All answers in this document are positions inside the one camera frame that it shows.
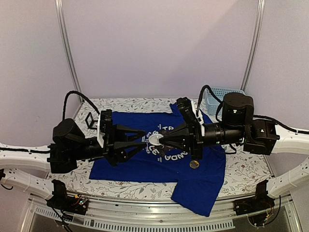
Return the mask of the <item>light blue plastic basket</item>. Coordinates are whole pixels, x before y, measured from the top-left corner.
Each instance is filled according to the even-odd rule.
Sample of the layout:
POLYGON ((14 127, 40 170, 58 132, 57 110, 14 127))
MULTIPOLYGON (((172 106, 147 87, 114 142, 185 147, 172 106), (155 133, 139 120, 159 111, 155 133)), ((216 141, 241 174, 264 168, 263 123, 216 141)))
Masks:
MULTIPOLYGON (((230 92, 236 92, 245 95, 245 92, 240 89, 211 87, 211 90, 213 91, 214 95, 221 101, 223 100, 224 95, 230 92)), ((216 114, 217 107, 219 106, 219 102, 211 95, 208 89, 206 89, 204 92, 204 100, 208 114, 214 116, 216 114)))

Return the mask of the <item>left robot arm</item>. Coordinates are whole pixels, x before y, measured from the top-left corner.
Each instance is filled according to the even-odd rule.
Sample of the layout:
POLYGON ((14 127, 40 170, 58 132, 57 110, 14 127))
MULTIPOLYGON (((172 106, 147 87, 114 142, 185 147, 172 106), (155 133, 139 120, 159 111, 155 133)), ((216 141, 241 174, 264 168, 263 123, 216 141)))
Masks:
POLYGON ((145 135, 123 125, 114 125, 111 119, 98 126, 96 137, 86 138, 71 118, 62 120, 53 129, 53 143, 41 146, 18 148, 4 146, 0 149, 0 182, 21 188, 25 192, 50 200, 62 210, 72 205, 65 184, 61 181, 41 179, 26 173, 34 169, 54 174, 66 174, 77 169, 77 162, 105 159, 112 166, 127 162, 143 150, 145 143, 137 139, 145 135))

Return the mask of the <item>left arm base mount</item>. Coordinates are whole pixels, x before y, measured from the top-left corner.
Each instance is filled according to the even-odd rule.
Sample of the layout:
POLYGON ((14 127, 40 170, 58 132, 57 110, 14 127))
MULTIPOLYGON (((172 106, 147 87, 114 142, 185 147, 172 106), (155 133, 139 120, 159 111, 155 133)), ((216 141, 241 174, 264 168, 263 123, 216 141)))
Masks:
POLYGON ((67 194, 66 185, 59 180, 52 180, 53 190, 52 197, 47 200, 47 206, 58 209, 62 212, 70 212, 79 215, 85 215, 88 210, 89 199, 67 194))

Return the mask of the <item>black brooch box yellow brooch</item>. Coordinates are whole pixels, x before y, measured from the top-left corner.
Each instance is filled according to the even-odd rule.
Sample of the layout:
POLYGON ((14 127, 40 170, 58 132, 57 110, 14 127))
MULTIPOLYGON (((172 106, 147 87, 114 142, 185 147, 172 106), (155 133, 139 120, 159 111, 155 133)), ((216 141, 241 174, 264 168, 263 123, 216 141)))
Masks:
POLYGON ((89 112, 85 118, 85 122, 88 129, 96 130, 98 127, 98 116, 93 116, 92 113, 89 112))

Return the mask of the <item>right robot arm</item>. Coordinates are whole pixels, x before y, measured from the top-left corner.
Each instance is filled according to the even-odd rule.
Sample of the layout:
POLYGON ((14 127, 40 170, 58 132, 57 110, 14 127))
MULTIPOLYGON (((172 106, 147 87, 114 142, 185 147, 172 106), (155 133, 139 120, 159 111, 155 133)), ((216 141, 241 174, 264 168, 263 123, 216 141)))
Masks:
MULTIPOLYGON (((192 159, 190 164, 195 167, 204 159, 204 148, 241 142, 243 151, 254 155, 306 155, 307 160, 295 168, 256 185, 255 196, 249 203, 254 211, 261 210, 269 199, 309 182, 309 130, 290 128, 274 118, 255 115, 253 98, 240 93, 231 92, 223 97, 218 106, 218 111, 222 109, 222 117, 216 123, 203 121, 200 104, 201 99, 197 105, 187 98, 177 99, 184 124, 168 132, 159 142, 188 151, 192 159)), ((219 175, 224 175, 224 156, 207 155, 206 170, 214 176, 212 180, 219 181, 219 175)))

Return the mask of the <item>round light blue brooch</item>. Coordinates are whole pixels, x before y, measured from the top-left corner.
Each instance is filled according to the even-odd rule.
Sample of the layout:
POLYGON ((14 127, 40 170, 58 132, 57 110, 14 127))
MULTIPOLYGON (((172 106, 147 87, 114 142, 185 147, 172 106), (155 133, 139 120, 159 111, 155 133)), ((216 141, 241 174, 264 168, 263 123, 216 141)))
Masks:
POLYGON ((149 136, 149 138, 148 138, 148 141, 149 141, 149 143, 151 144, 151 145, 154 145, 154 146, 160 146, 160 145, 162 145, 161 143, 160 143, 160 139, 161 138, 163 138, 164 136, 162 135, 162 134, 152 134, 152 135, 150 135, 149 136))

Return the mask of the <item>blue printed t-shirt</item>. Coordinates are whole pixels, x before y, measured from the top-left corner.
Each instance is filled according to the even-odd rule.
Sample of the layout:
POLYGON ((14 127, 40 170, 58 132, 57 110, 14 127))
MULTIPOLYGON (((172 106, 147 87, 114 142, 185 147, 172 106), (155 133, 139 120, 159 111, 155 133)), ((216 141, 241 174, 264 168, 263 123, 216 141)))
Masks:
POLYGON ((113 112, 115 124, 143 130, 146 136, 139 139, 146 147, 129 161, 112 167, 105 159, 94 162, 90 173, 92 180, 132 182, 175 182, 171 199, 196 214, 208 217, 225 178, 226 155, 221 146, 203 149, 200 166, 189 166, 187 152, 172 149, 160 157, 158 149, 148 142, 149 136, 159 130, 171 131, 184 123, 177 105, 170 104, 171 113, 113 112))

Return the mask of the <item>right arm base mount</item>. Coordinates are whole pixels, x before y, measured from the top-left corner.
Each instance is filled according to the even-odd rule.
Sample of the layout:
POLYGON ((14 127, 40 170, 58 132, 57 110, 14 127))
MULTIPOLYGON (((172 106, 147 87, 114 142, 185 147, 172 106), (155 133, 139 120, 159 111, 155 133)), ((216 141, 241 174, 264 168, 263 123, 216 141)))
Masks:
POLYGON ((269 213, 265 212, 261 215, 248 217, 249 223, 255 227, 268 225, 277 217, 276 215, 270 220, 271 213, 275 206, 275 200, 267 195, 267 183, 268 180, 258 183, 255 188, 255 194, 252 197, 233 201, 233 210, 236 212, 237 216, 270 209, 269 213))

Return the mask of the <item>round yellow blue brooch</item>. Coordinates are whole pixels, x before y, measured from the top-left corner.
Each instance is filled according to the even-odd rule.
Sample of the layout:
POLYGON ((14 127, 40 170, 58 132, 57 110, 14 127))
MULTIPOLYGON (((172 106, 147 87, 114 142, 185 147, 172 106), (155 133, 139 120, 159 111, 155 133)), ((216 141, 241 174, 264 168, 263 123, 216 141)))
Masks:
POLYGON ((189 166, 192 169, 197 169, 200 166, 200 164, 197 160, 192 160, 190 161, 189 166))

